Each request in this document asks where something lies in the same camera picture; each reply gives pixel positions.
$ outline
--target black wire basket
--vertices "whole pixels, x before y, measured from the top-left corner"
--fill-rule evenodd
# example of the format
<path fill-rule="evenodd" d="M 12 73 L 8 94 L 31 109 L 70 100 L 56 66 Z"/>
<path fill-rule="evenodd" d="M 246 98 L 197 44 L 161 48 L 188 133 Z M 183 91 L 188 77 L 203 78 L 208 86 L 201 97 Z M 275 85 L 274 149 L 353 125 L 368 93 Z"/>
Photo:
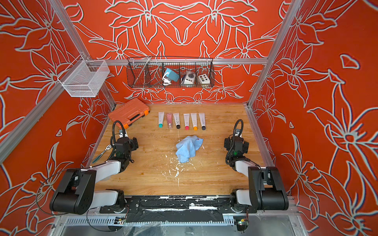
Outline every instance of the black wire basket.
<path fill-rule="evenodd" d="M 149 58 L 129 57 L 127 60 L 127 85 L 132 88 L 211 88 L 214 86 L 212 58 L 150 56 Z M 163 79 L 167 69 L 179 76 L 177 81 L 167 82 Z M 188 77 L 192 78 L 193 84 L 184 84 L 185 78 Z"/>

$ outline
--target wire basket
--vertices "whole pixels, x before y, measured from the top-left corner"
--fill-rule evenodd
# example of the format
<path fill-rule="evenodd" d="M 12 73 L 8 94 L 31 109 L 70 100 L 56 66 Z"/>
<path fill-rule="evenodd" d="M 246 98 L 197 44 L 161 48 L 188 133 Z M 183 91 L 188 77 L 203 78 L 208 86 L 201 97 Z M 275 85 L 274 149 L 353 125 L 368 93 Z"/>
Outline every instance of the wire basket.
<path fill-rule="evenodd" d="M 71 97 L 96 97 L 109 74 L 109 67 L 104 61 L 101 66 L 87 66 L 85 61 L 62 82 L 63 88 Z"/>
<path fill-rule="evenodd" d="M 127 66 L 127 85 L 132 88 L 211 88 L 214 86 L 214 66 L 212 58 L 197 57 L 129 57 Z M 163 75 L 169 68 L 179 75 L 177 82 L 163 85 Z M 187 71 L 195 73 L 194 83 L 184 85 L 183 77 Z M 210 84 L 202 84 L 199 76 L 207 75 Z"/>

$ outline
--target hanging basket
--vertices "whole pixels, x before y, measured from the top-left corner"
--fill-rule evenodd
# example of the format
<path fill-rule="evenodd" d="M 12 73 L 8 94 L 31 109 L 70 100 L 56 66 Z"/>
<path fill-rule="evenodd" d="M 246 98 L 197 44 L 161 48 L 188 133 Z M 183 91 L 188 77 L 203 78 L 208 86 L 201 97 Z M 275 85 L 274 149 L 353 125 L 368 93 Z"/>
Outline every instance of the hanging basket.
<path fill-rule="evenodd" d="M 109 74 L 109 67 L 105 61 L 101 66 L 87 66 L 85 61 L 62 83 L 63 88 L 71 97 L 96 97 L 101 86 Z"/>
<path fill-rule="evenodd" d="M 159 56 L 129 57 L 127 60 L 127 85 L 132 88 L 211 88 L 214 86 L 212 58 Z"/>

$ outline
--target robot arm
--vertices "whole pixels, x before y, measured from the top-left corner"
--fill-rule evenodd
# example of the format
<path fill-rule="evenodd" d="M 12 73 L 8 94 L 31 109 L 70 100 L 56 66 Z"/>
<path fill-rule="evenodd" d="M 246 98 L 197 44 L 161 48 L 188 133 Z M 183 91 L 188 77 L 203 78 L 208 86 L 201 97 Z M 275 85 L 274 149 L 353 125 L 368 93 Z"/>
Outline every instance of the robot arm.
<path fill-rule="evenodd" d="M 115 211 L 122 211 L 125 199 L 121 190 L 95 191 L 95 183 L 123 172 L 131 160 L 131 151 L 138 148 L 136 138 L 121 137 L 114 145 L 114 151 L 106 162 L 90 167 L 66 170 L 51 201 L 52 211 L 84 214 L 88 209 L 116 205 Z"/>
<path fill-rule="evenodd" d="M 96 191 L 95 183 L 118 174 L 121 162 L 109 160 L 90 169 L 67 170 L 50 202 L 52 211 L 84 214 L 88 209 L 114 205 L 118 192 Z"/>
<path fill-rule="evenodd" d="M 236 129 L 241 122 L 240 130 Z M 249 189 L 238 189 L 231 193 L 231 204 L 252 206 L 250 210 L 287 210 L 289 201 L 282 183 L 281 175 L 276 167 L 260 167 L 244 156 L 248 152 L 248 142 L 242 138 L 243 121 L 238 120 L 231 138 L 225 138 L 224 147 L 228 153 L 226 164 L 235 171 L 248 177 Z"/>
<path fill-rule="evenodd" d="M 238 161 L 235 169 L 249 180 L 249 189 L 234 192 L 238 204 L 252 206 L 252 212 L 289 208 L 289 200 L 277 167 L 257 167 L 250 162 Z"/>

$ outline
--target ratchet handle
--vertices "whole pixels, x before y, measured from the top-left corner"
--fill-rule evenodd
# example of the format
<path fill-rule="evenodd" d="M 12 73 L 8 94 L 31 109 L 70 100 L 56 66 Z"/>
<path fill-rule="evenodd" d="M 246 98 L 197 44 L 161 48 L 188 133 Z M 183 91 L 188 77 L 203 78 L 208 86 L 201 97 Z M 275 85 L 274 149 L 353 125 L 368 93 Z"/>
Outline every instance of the ratchet handle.
<path fill-rule="evenodd" d="M 98 161 L 102 157 L 103 154 L 104 154 L 104 151 L 100 153 L 100 155 L 98 155 L 96 158 L 93 159 L 92 164 Z"/>

